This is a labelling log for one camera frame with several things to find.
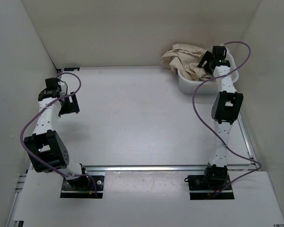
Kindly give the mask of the beige trousers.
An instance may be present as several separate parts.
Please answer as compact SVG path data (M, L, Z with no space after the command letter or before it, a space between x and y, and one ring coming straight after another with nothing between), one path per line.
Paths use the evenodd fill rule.
M175 74L179 71L187 80L206 81L211 79L212 75L198 67L206 51L202 47L191 44L174 44L163 54L160 64Z

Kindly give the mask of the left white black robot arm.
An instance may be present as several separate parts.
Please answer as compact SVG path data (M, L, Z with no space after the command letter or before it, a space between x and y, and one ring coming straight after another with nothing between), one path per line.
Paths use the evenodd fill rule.
M87 189L90 178L86 175L86 168L71 161L68 150L56 130L61 115L80 112L77 98L75 95L72 98L67 97L46 107L53 100L52 95L39 95L39 109L44 112L37 118L32 135L24 138L24 144L39 159L67 175L64 179L71 187Z

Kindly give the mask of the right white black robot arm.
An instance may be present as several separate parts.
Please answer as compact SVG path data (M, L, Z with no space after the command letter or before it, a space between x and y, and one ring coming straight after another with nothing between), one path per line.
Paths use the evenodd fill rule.
M227 181L227 148L229 134L233 123L237 120L243 102L243 94L234 87L230 71L230 62L226 59L227 49L214 46L207 51L198 64L206 72L213 75L218 86L218 95L213 104L211 117L214 120L213 154L204 172L203 183L208 189L222 188Z

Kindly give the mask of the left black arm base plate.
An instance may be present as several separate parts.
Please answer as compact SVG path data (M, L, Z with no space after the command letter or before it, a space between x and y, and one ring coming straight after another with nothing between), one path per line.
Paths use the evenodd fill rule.
M68 199L102 199L104 184L105 184L105 175L104 174L96 174L91 176L95 182L86 177L81 177L76 180L66 179L62 182L60 198L68 198Z

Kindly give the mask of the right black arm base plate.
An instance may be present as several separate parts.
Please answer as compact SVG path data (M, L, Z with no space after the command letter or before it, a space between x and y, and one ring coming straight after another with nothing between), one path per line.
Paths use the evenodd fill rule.
M232 186L222 190L228 183L230 178L227 176L224 183L214 183L210 185L205 182L204 175L188 175L184 179L188 183L190 200L233 200L234 194Z

